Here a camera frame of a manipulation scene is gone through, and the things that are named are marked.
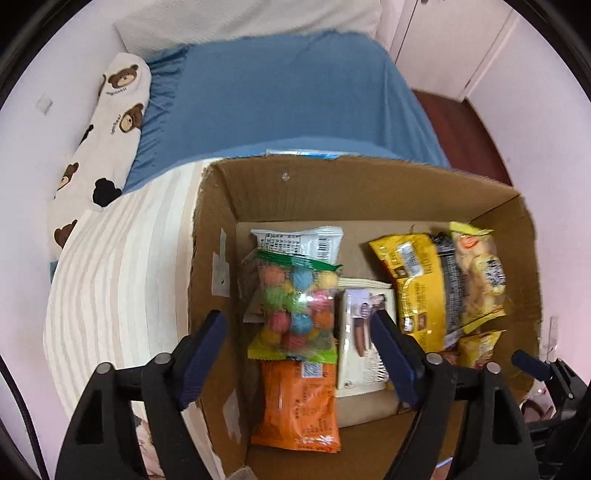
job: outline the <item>metal screw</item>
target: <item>metal screw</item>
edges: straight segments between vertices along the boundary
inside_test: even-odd
[[[172,357],[170,356],[170,353],[166,353],[166,352],[159,353],[158,355],[156,355],[154,357],[154,363],[157,365],[165,365],[168,362],[170,362],[171,358]]]
[[[427,362],[432,365],[441,365],[443,363],[443,358],[441,355],[439,355],[439,353],[431,352],[427,354]]]
[[[496,364],[494,362],[488,362],[486,364],[486,369],[491,373],[491,374],[500,374],[501,373],[501,366],[499,364]]]
[[[96,367],[96,373],[101,375],[107,373],[109,370],[111,370],[111,364],[109,362],[102,362]]]

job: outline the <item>yellow candy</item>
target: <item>yellow candy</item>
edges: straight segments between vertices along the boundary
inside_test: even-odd
[[[311,342],[316,337],[318,337],[319,331],[317,328],[312,329],[312,331],[308,334],[308,341]]]
[[[338,285],[339,277],[334,272],[321,271],[318,272],[316,283],[318,284],[318,288],[322,290],[332,290]]]
[[[283,284],[283,291],[289,295],[290,293],[294,293],[294,292],[295,292],[295,288],[294,288],[294,286],[291,284],[291,282],[289,282],[289,281],[286,281],[286,282]]]
[[[267,345],[279,345],[281,342],[281,334],[279,332],[274,332],[267,326],[261,330],[260,335],[261,340]]]

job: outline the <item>wooden floor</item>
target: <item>wooden floor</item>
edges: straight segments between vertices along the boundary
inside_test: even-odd
[[[511,185],[495,144],[468,101],[415,92],[453,168]]]

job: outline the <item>door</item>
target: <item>door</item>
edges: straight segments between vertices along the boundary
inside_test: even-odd
[[[396,66],[411,88],[462,100],[511,11],[503,0],[418,0]]]

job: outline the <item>blue blanket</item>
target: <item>blue blanket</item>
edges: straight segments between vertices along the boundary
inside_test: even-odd
[[[313,148],[449,168],[387,52],[326,32],[182,46],[148,62],[150,104],[125,190],[172,166]]]

